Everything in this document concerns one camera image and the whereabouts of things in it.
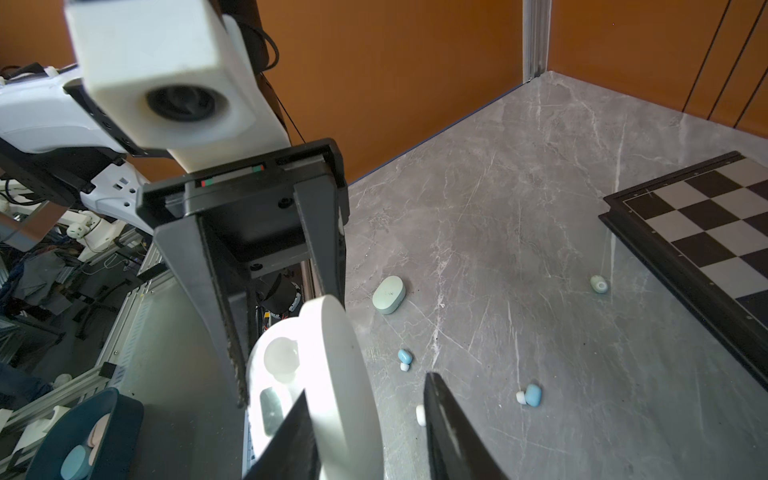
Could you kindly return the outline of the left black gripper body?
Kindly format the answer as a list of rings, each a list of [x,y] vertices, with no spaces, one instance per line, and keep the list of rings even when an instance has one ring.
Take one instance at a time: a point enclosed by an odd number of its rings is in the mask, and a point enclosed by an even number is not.
[[[322,175],[334,178],[344,238],[348,186],[343,156],[330,138],[149,184],[136,210],[154,232],[188,216],[203,218],[248,279],[256,278],[310,258],[294,185]]]

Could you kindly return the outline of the white earbud charging case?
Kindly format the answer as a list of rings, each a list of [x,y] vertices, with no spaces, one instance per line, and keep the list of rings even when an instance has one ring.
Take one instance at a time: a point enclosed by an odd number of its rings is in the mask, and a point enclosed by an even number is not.
[[[310,300],[298,316],[269,328],[251,352],[247,384],[251,468],[305,393],[321,462],[319,479],[383,478],[371,382],[354,329],[335,297]]]

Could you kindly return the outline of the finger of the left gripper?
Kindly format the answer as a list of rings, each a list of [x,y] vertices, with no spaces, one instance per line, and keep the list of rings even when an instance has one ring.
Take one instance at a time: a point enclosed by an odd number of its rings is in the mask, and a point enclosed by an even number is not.
[[[295,184],[294,199],[314,264],[318,295],[331,295],[344,306],[346,243],[334,178],[322,175]]]
[[[242,264],[199,216],[157,227],[154,240],[203,321],[237,406],[246,406],[249,298]]]

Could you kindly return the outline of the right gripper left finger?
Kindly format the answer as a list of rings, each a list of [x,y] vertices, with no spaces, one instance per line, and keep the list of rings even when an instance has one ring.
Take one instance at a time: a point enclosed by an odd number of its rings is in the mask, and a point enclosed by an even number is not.
[[[244,480],[318,480],[321,462],[302,393]]]

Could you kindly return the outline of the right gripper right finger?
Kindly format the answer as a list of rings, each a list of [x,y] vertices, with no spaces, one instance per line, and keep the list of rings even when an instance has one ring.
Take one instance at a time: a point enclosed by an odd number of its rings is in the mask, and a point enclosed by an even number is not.
[[[426,374],[423,405],[432,479],[507,479],[436,372]]]

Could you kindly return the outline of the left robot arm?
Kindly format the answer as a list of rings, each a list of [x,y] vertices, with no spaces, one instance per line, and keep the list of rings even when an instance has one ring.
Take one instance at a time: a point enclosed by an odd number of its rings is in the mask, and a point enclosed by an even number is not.
[[[1,168],[45,202],[151,234],[240,404],[277,274],[312,260],[322,291],[344,295],[341,150],[288,145],[239,61],[20,69],[1,83]]]

